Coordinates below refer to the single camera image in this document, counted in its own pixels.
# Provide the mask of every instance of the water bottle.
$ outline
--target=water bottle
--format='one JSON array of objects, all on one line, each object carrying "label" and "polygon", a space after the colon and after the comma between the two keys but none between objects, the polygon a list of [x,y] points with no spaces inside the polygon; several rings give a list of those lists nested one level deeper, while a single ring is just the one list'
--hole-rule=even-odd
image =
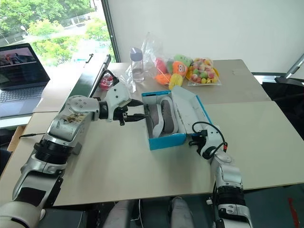
[{"label": "water bottle", "polygon": [[133,74],[133,80],[135,82],[142,82],[144,80],[143,73],[143,52],[136,47],[130,50],[131,70]]}]

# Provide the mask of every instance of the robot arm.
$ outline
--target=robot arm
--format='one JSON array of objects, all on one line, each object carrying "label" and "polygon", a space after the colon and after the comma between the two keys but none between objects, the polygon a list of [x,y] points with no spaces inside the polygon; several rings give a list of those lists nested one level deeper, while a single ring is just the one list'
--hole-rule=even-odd
[{"label": "robot arm", "polygon": [[78,155],[86,131],[92,121],[106,119],[124,122],[139,121],[143,114],[128,116],[128,106],[142,105],[130,98],[121,83],[113,86],[103,101],[72,96],[55,117],[47,133],[21,168],[12,202],[0,207],[0,228],[34,228],[43,208],[52,206],[60,191],[67,160]]},{"label": "robot arm", "polygon": [[[202,124],[200,132],[194,130],[194,125]],[[243,193],[243,182],[238,167],[233,158],[226,153],[227,143],[218,126],[206,122],[197,122],[192,129],[196,133],[190,146],[197,145],[200,156],[209,160],[211,173],[215,175],[216,183],[213,199],[214,216],[216,209],[219,219],[214,218],[216,228],[253,228],[249,208],[246,206]]]}]

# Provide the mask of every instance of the shoe box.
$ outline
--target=shoe box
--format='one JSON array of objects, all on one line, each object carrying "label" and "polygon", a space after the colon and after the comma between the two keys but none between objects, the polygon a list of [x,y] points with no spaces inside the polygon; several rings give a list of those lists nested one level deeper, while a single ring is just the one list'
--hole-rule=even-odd
[{"label": "shoe box", "polygon": [[[212,123],[199,97],[180,86],[175,86],[171,91],[142,93],[142,102],[148,116],[145,121],[150,150],[182,145],[187,135],[194,134],[192,125],[195,122]],[[197,124],[195,130],[202,130],[201,125]]]}]

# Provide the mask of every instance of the laptop screen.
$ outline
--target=laptop screen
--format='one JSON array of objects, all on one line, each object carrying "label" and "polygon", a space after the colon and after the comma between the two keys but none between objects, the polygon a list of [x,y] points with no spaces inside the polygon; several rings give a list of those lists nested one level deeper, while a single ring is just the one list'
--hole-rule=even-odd
[{"label": "laptop screen", "polygon": [[49,77],[29,44],[0,47],[0,88],[48,82]]}]

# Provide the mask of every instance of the white wall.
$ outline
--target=white wall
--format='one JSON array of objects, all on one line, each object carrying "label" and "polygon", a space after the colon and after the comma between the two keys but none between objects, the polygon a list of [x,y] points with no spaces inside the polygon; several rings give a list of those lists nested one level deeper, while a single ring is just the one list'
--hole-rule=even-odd
[{"label": "white wall", "polygon": [[240,58],[252,72],[286,72],[304,52],[304,0],[109,0],[109,5],[123,62],[148,31],[168,54]]}]

